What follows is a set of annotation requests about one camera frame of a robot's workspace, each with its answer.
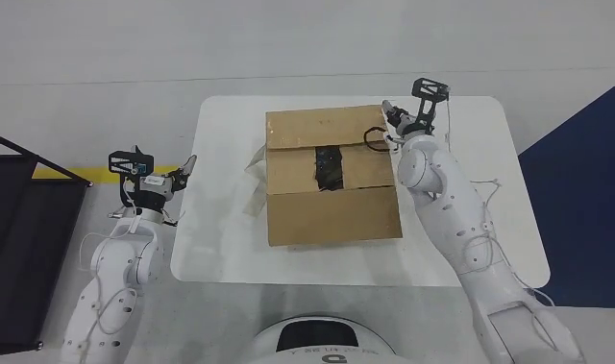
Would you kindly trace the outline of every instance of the box flap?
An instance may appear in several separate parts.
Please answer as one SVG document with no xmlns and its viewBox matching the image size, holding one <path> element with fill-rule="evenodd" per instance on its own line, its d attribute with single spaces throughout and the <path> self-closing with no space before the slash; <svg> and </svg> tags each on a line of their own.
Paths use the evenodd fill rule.
<svg viewBox="0 0 615 364">
<path fill-rule="evenodd" d="M 363 144 L 339 147 L 339 151 L 344 189 L 395 185 L 388 152 L 374 152 Z"/>
<path fill-rule="evenodd" d="M 270 246 L 400 238 L 394 186 L 267 198 Z"/>
<path fill-rule="evenodd" d="M 267 194 L 318 192 L 314 148 L 267 152 Z"/>
<path fill-rule="evenodd" d="M 266 113 L 267 149 L 360 144 L 372 127 L 383 127 L 381 106 L 271 111 Z M 382 141 L 371 132 L 368 141 Z"/>
</svg>

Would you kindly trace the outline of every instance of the dark blue wall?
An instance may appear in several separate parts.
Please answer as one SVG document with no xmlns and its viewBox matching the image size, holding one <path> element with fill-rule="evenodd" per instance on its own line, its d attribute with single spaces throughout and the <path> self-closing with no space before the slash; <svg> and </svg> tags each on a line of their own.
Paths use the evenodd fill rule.
<svg viewBox="0 0 615 364">
<path fill-rule="evenodd" d="M 519 156 L 557 305 L 615 307 L 615 87 Z"/>
</svg>

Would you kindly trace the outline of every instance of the floor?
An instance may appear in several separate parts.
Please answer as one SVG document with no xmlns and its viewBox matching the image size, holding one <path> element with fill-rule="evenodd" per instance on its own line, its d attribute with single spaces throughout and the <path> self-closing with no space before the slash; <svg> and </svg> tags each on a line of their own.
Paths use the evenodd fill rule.
<svg viewBox="0 0 615 364">
<path fill-rule="evenodd" d="M 522 152 L 613 87 L 614 13 L 611 0 L 0 0 L 0 133 L 65 166 L 133 144 L 179 164 L 210 96 L 403 95 L 426 76 L 496 97 Z M 117 205 L 115 186 L 90 189 L 45 348 L 0 363 L 57 360 L 89 281 L 81 237 L 110 231 Z M 166 262 L 127 363 L 233 362 L 262 328 L 314 312 L 362 322 L 417 362 L 486 362 L 458 288 L 189 283 Z M 557 310 L 591 363 L 615 356 L 614 312 Z"/>
</svg>

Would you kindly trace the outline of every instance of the black cable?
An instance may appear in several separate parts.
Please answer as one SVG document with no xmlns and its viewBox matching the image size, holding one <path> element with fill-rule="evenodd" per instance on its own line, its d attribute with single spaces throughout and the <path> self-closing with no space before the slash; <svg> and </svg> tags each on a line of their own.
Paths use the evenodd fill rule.
<svg viewBox="0 0 615 364">
<path fill-rule="evenodd" d="M 371 133 L 371 132 L 374 132 L 374 131 L 379 131 L 379 132 L 385 133 L 386 129 L 385 128 L 381 128 L 381 127 L 372 127 L 372 128 L 370 128 L 369 130 L 365 131 L 365 133 L 363 134 L 363 142 L 365 143 L 367 148 L 371 149 L 372 151 L 375 151 L 375 152 L 388 152 L 389 151 L 388 146 L 386 148 L 374 148 L 367 141 L 367 135 L 369 133 Z"/>
</svg>

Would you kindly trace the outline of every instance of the white table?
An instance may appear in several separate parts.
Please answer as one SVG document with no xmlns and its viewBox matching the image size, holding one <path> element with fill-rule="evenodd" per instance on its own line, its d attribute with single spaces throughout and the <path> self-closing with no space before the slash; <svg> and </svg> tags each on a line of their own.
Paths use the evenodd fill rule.
<svg viewBox="0 0 615 364">
<path fill-rule="evenodd" d="M 397 186 L 404 237 L 336 246 L 269 247 L 266 207 L 244 213 L 258 180 L 244 172 L 265 141 L 268 110 L 351 107 L 382 99 L 410 112 L 414 97 L 218 96 L 201 106 L 192 152 L 196 167 L 184 192 L 184 217 L 171 258 L 173 275 L 203 282 L 459 286 L 454 271 L 432 246 L 409 193 Z M 498 237 L 520 277 L 534 287 L 550 276 L 517 154 L 500 103 L 490 97 L 451 98 L 452 151 L 472 180 L 504 185 L 489 207 Z M 447 130 L 438 106 L 435 133 Z M 398 155 L 393 155 L 394 170 Z M 491 184 L 477 186 L 486 198 Z"/>
</svg>

